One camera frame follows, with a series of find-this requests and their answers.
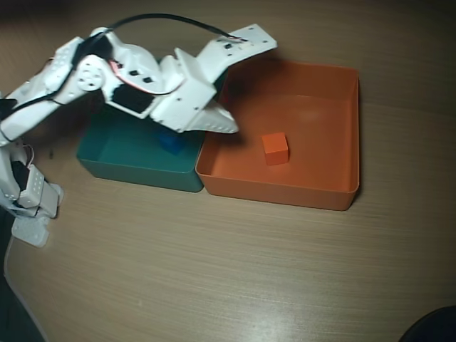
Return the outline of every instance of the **black object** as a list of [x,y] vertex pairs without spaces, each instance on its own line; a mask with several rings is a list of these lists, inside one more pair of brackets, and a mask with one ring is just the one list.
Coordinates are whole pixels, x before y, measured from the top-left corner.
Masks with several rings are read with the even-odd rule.
[[19,185],[19,189],[24,191],[27,188],[27,181],[29,180],[30,170],[27,166],[21,162],[15,161],[11,163],[11,169],[13,170],[13,176]]
[[88,55],[96,55],[105,61],[109,61],[113,57],[113,45],[105,36],[98,39],[98,33],[94,36],[88,37],[81,44],[78,45],[71,64],[77,66],[81,60]]
[[134,110],[136,113],[142,113],[154,101],[155,96],[144,93],[128,84],[121,84],[113,91],[112,101]]
[[456,306],[435,310],[413,324],[399,342],[455,342]]
[[109,25],[108,29],[106,31],[111,32],[111,31],[114,31],[115,29],[118,29],[122,25],[131,23],[133,21],[143,20],[143,19],[170,19],[170,20],[181,21],[182,23],[200,27],[201,29],[208,30],[209,32],[212,32],[215,34],[219,34],[220,36],[225,36],[227,38],[232,37],[229,33],[225,32],[215,26],[207,25],[205,23],[202,23],[201,21],[187,18],[185,16],[176,16],[174,14],[167,14],[167,13],[145,13],[145,14],[138,14],[137,16],[129,16],[128,18],[119,20],[118,22],[116,22],[112,25]]
[[13,107],[17,105],[15,98],[0,98],[0,120],[5,120],[13,111]]

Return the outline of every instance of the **wooden table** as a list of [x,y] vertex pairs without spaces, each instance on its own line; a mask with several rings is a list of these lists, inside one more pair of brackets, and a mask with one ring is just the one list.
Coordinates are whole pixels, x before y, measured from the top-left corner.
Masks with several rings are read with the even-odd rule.
[[[179,2],[228,29],[263,23],[287,58],[360,69],[361,192],[330,212],[98,180],[78,138],[59,140],[38,166],[66,190],[60,216],[43,249],[14,241],[8,264],[49,340],[396,341],[454,304],[454,31],[423,3],[393,2],[231,1],[218,16]],[[107,19],[83,3],[75,25]]]

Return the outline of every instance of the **orange cube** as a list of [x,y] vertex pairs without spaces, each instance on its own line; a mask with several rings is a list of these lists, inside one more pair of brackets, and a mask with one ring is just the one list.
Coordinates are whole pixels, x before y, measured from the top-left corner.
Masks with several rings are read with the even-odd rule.
[[263,148],[267,165],[285,164],[289,160],[288,143],[284,133],[263,135]]

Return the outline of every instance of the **black cable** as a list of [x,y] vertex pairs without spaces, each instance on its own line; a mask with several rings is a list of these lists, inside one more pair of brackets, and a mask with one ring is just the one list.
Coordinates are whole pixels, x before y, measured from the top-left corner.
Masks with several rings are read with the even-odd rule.
[[82,60],[82,58],[84,58],[85,56],[90,54],[90,52],[93,49],[93,47],[98,42],[100,42],[100,40],[104,36],[106,36],[108,33],[112,32],[112,31],[114,31],[115,29],[118,29],[122,25],[131,23],[133,21],[143,20],[143,19],[170,19],[170,20],[181,21],[182,23],[187,23],[187,24],[191,24],[191,25],[200,27],[201,29],[208,30],[209,32],[212,32],[212,33],[215,33],[215,34],[219,34],[220,36],[225,36],[225,37],[230,38],[230,39],[239,39],[238,37],[232,36],[229,33],[221,30],[220,28],[217,28],[215,26],[211,26],[211,25],[202,23],[201,21],[196,21],[194,19],[190,19],[190,18],[187,18],[187,17],[184,17],[184,16],[176,16],[174,14],[166,14],[166,13],[147,13],[147,14],[138,14],[137,16],[130,16],[128,18],[119,20],[119,21],[115,22],[112,25],[109,25],[106,28],[106,30],[104,30],[103,32],[100,32],[100,33],[97,33],[94,36],[88,37],[83,42],[83,43],[86,43],[86,44],[81,49],[82,51],[78,51],[77,58],[73,59],[73,65],[71,66],[71,69],[68,72],[68,75],[63,80],[62,84],[55,91],[53,91],[52,93],[49,93],[47,95],[43,95],[43,96],[41,96],[39,98],[35,98],[33,100],[30,100],[28,102],[22,103],[21,105],[15,107],[11,111],[11,114],[17,112],[18,110],[21,110],[21,109],[24,109],[26,107],[29,107],[30,105],[34,105],[35,103],[40,103],[41,101],[53,100],[53,97],[55,95],[58,95],[61,92],[61,90],[65,86],[66,82],[70,78],[72,72],[76,69],[76,67],[78,66],[79,62]]

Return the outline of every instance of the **white robotic arm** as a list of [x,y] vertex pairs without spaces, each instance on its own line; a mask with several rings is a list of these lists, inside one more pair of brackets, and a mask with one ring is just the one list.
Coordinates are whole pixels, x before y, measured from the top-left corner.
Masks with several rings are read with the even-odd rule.
[[[102,91],[108,105],[177,132],[236,132],[231,114],[212,100],[217,92],[213,83],[230,65],[276,46],[270,35],[251,25],[210,41],[197,57],[176,48],[175,56],[158,63],[147,50],[123,43],[106,28],[97,28],[86,40],[74,38],[40,73],[0,99],[0,203],[21,217],[56,216],[63,192],[27,165],[20,138],[62,105],[95,90]],[[46,242],[46,232],[39,239],[30,234],[33,239],[27,242]]]

